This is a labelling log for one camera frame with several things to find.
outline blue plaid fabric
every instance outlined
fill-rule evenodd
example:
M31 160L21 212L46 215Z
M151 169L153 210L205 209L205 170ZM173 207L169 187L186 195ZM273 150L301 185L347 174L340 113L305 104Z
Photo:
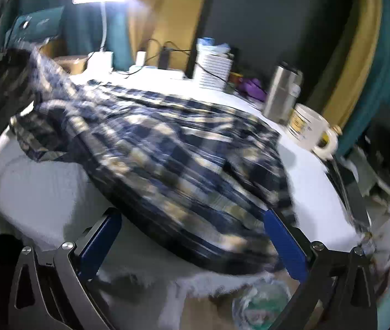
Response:
M274 208L295 221L275 130L223 105L75 85L37 50L28 67L34 110L16 117L15 131L31 159L81 164L116 207L171 251L185 244L206 257L275 269L263 214Z

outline white table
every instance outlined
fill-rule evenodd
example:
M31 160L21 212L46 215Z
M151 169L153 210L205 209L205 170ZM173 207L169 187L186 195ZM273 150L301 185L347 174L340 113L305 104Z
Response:
M90 78L86 73L72 77L76 82ZM113 73L105 76L105 80L126 87L225 104L260 117L281 134L279 153L288 172L294 210L303 233L310 241L320 240L330 249L350 251L357 244L359 235L347 221L342 203L325 175L324 165L245 101L222 92L198 89L189 80L149 79L141 72L128 79ZM77 239L107 207L110 203L91 184L80 165L35 163L20 150L13 135L5 131L0 137L0 219L9 222L42 250ZM242 284L271 277L268 273L232 277L202 270L160 247L124 219L122 231L99 271L95 287L105 299L112 321L133 330L137 330L138 322L129 326L121 308L131 314L134 310L120 300L117 291L122 289L116 286L126 274L136 274L141 283L154 284L161 289L143 305L148 311L158 307L159 324L175 330L187 294L207 296L221 287L227 292ZM142 320L141 312L138 311L137 319ZM147 324L150 325L156 327L157 321Z

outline power cord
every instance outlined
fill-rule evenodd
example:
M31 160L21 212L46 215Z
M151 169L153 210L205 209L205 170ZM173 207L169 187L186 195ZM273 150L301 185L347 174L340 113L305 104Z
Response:
M174 52L183 52L183 53L185 53L187 56L190 56L190 53L188 53L188 52L190 52L189 49L185 49L185 50L184 50L184 49L181 49L181 48L179 48L179 47L178 47L174 42L172 42L172 41L166 41L164 45L166 45L166 44L171 44L172 46L174 46L174 47L176 48L176 49L174 49ZM200 65L198 62L195 62L195 64L196 64L199 68L201 68L204 72L210 74L211 76L214 76L214 77L218 78L219 80L222 80L224 83L227 84L227 81L226 81L224 78L221 78L221 77L217 76L216 74L214 74L214 73L208 71L208 70L205 69L202 65Z
M87 58L86 61L85 61L85 64L88 63L89 59L90 59L92 56L94 56L94 53L95 53L95 51L94 51L94 52L91 52L91 53L89 54L88 58Z
M123 74L124 76L126 76L125 79L127 79L127 78L129 78L129 76L132 76L133 74L136 74L136 73L138 73L140 70L142 70L142 69L146 66L146 62L150 61L151 59L153 59L153 58L155 58L155 57L158 57L158 56L160 55L160 53L161 53L161 44L160 44L159 41L157 41L157 40L154 39L154 38L148 39L148 43L149 43L150 41L154 41L154 42L156 42L156 43L160 46L160 52L158 52L156 55L154 55L154 56L152 56L152 57L146 59L146 60L144 61L145 64L142 65L141 68L138 69L138 70L136 70L135 72L132 72L132 73L123 73L123 72L121 72L121 71L117 71L117 73ZM190 52L189 49L185 49L185 50L184 50L184 49L181 49L181 48L179 48L179 47L178 47L174 42L172 42L172 41L166 41L166 42L164 43L163 46L166 46L167 44L171 44L172 46L175 47L175 48L172 50L173 52L183 52L183 53L186 54L187 56L190 56L190 53L188 53L188 52ZM227 81L226 81L224 78L221 78L221 77L217 76L216 74L214 74L214 73L208 71L208 70L205 69L202 65L200 65L198 62L195 62L195 64L196 64L199 68L201 68L204 72L206 72L207 74L210 74L211 76L214 76L215 78L218 78L219 80L222 80L224 83L227 84Z

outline stainless steel bottle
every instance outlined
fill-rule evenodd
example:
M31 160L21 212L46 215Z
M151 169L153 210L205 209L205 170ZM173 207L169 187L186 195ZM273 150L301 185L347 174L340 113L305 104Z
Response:
M301 92L303 74L282 63L271 79L262 114L275 123L286 124Z

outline white box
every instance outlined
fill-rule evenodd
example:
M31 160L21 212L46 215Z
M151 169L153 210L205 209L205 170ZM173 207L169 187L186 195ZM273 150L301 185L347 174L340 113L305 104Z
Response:
M86 70L103 74L112 72L112 52L91 52L88 57L88 66L86 67Z
M198 53L196 62L204 69L224 80L228 80L232 59L216 56L208 53ZM204 71L198 64L195 65L193 81L200 87L206 89L220 90L225 87L225 82Z

